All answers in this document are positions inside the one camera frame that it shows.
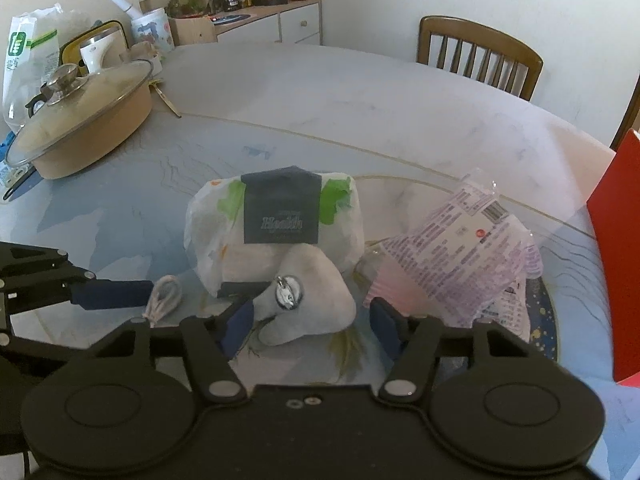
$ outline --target drawer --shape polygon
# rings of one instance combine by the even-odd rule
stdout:
[[[316,32],[314,35],[305,38],[304,40],[296,41],[298,45],[319,45],[320,33]]]
[[[242,41],[268,41],[270,43],[280,41],[277,15],[267,16],[218,35],[218,43],[239,43]]]
[[[282,43],[296,43],[320,32],[320,7],[313,4],[281,12],[280,30]]]

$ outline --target table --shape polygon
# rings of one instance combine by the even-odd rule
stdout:
[[[291,164],[347,172],[356,178],[366,239],[375,240],[415,225],[458,177],[480,166],[540,245],[560,364],[606,405],[607,427],[591,465],[604,478],[633,474],[640,390],[611,379],[606,284],[584,207],[612,159],[608,148],[504,92],[382,56],[201,44],[178,48],[164,65],[164,91],[184,117],[158,100],[143,126],[97,164],[65,179],[30,182],[32,189],[0,205],[0,238],[63,248],[99,278],[176,274],[185,299],[165,320],[175,324],[226,305],[205,293],[182,246],[187,203],[208,180]],[[21,336],[83,347],[140,311],[59,304],[12,321]],[[245,348],[232,365],[248,387],[315,381],[376,387],[385,373],[380,350],[362,313],[356,326],[362,358],[341,377],[336,359],[344,355],[331,336],[261,349],[260,358]],[[184,373],[170,360],[161,368]]]

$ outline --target chair backrest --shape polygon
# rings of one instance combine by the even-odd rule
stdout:
[[[514,83],[518,67],[526,67],[527,75],[520,89],[519,97],[529,101],[533,90],[538,82],[538,77],[542,72],[542,58],[526,44],[522,43],[508,34],[486,27],[480,23],[451,18],[449,16],[425,16],[420,20],[420,37],[418,38],[417,62],[429,64],[429,54],[431,49],[431,37],[442,36],[438,61],[436,66],[445,69],[447,59],[447,44],[449,39],[457,40],[455,51],[451,57],[449,71],[458,73],[460,70],[460,58],[462,56],[465,43],[470,44],[468,56],[462,75],[471,78],[476,63],[476,53],[478,49],[484,50],[484,56],[480,63],[476,80],[487,82],[495,88],[501,88],[508,93],[513,92]],[[493,74],[489,81],[486,81],[492,54],[497,56],[497,62],[493,69]],[[505,80],[502,72],[505,64],[511,65],[509,77]]]

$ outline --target cabinet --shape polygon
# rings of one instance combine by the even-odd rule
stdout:
[[[272,7],[251,7],[226,14],[248,14],[241,22],[216,25],[217,41],[267,41],[300,44],[322,44],[322,1],[289,2]]]

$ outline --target barcode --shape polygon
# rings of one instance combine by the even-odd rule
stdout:
[[[482,214],[486,216],[487,219],[492,223],[497,224],[500,220],[507,216],[509,212],[505,208],[503,208],[500,203],[493,202],[482,210]]]

